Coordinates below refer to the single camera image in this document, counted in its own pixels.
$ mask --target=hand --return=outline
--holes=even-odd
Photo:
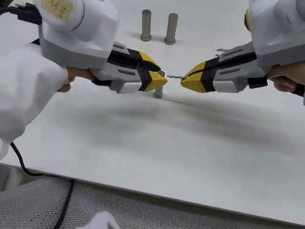
[[[68,70],[68,79],[65,82],[65,85],[61,87],[58,92],[68,92],[71,89],[71,83],[75,80],[75,77],[81,77],[88,80],[94,80],[95,76],[86,69],[78,69],[78,68],[71,68],[67,67]]]
[[[305,61],[276,66],[268,74],[274,86],[281,92],[294,92],[297,84],[305,85]]]

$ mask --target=white table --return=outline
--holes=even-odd
[[[148,53],[169,74],[185,74],[217,48],[251,39],[244,0],[115,2],[117,41]],[[139,39],[143,9],[152,11],[150,42]],[[167,46],[171,12],[179,14],[177,43]],[[35,26],[12,15],[0,23],[7,31],[2,52],[37,37]],[[305,225],[300,97],[272,86],[197,94],[174,79],[164,93],[162,100],[152,93],[118,95],[78,79],[70,93],[54,96],[16,145],[28,168],[45,173]],[[13,151],[2,163],[19,166]]]

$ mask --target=metal peg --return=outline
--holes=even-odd
[[[229,51],[228,49],[217,49],[216,51],[218,52],[227,52]]]
[[[178,14],[171,13],[168,16],[167,33],[164,38],[165,44],[172,45],[176,43],[176,29],[178,24]]]
[[[179,75],[168,75],[168,78],[173,78],[173,79],[184,79],[186,78],[185,76],[179,76]]]
[[[158,73],[165,77],[165,72],[163,71],[158,71]],[[161,99],[163,97],[163,86],[157,88],[154,93],[153,93],[153,96],[156,98],[156,99]]]
[[[152,21],[152,12],[150,10],[142,11],[142,34],[141,40],[148,42],[152,39],[151,36],[151,21]]]

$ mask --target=white cloth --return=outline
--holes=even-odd
[[[67,69],[35,44],[0,57],[0,160],[67,79]]]
[[[83,228],[76,229],[120,229],[115,219],[109,212],[97,213]]]

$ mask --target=stainless steel cylinder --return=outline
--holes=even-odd
[[[162,71],[158,71],[158,73],[165,77],[165,72],[162,72]],[[156,98],[156,99],[161,99],[163,97],[163,86],[159,87],[158,89],[156,89],[153,93],[153,96]]]
[[[176,43],[176,29],[178,24],[178,14],[171,13],[168,16],[167,33],[164,38],[165,44],[172,45]]]
[[[141,40],[148,42],[152,39],[151,36],[152,12],[150,10],[142,11],[142,34]]]

